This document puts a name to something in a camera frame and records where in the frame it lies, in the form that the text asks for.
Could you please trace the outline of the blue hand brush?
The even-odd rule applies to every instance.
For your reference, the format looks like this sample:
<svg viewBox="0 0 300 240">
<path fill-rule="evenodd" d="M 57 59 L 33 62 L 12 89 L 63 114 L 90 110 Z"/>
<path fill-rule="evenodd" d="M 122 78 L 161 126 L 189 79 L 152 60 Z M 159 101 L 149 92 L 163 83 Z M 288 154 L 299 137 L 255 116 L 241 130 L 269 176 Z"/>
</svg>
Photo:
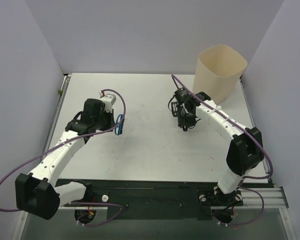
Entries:
<svg viewBox="0 0 300 240">
<path fill-rule="evenodd" d="M 114 134 L 116 136 L 119 136 L 123 133 L 123 126 L 124 126 L 124 115 L 123 114 L 119 114 L 116 118 L 116 122 L 115 124 L 117 125 L 117 127 L 114 129 Z"/>
</svg>

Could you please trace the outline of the black slotted scoop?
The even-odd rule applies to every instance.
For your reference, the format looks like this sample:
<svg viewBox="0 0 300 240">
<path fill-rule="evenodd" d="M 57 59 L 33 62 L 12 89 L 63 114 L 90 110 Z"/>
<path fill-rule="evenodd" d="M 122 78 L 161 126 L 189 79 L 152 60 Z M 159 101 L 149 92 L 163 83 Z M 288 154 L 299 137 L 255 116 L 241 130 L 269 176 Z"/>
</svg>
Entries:
<svg viewBox="0 0 300 240">
<path fill-rule="evenodd" d="M 179 116 L 179 104 L 177 101 L 170 103 L 170 111 L 173 117 L 177 118 Z"/>
</svg>

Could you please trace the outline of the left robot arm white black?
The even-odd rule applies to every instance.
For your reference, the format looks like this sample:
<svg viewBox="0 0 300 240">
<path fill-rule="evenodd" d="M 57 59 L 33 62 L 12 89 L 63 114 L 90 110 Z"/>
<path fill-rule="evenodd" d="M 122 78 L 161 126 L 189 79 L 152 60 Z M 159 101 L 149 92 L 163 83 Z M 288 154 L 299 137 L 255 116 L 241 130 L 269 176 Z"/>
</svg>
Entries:
<svg viewBox="0 0 300 240">
<path fill-rule="evenodd" d="M 78 202 L 89 205 L 94 193 L 91 184 L 75 180 L 57 186 L 62 171 L 76 152 L 96 131 L 106 131 L 115 126 L 113 105 L 116 96 L 106 94 L 100 99 L 88 98 L 83 110 L 66 125 L 56 149 L 28 174 L 19 174 L 15 180 L 16 206 L 19 210 L 51 219 L 60 206 Z"/>
</svg>

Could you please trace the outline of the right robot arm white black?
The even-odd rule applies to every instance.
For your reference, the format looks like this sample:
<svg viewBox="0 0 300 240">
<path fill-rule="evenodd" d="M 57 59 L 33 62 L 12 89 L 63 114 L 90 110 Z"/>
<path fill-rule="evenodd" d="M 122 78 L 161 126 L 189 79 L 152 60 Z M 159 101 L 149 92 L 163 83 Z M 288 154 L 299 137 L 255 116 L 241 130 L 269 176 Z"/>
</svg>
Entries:
<svg viewBox="0 0 300 240">
<path fill-rule="evenodd" d="M 243 178 L 263 161 L 264 154 L 259 148 L 262 145 L 261 132 L 255 127 L 250 129 L 237 124 L 204 92 L 192 96 L 182 87 L 174 92 L 173 98 L 175 101 L 169 102 L 170 111 L 177 118 L 179 128 L 186 132 L 199 120 L 206 121 L 229 144 L 227 168 L 213 192 L 214 201 L 224 205 Z"/>
</svg>

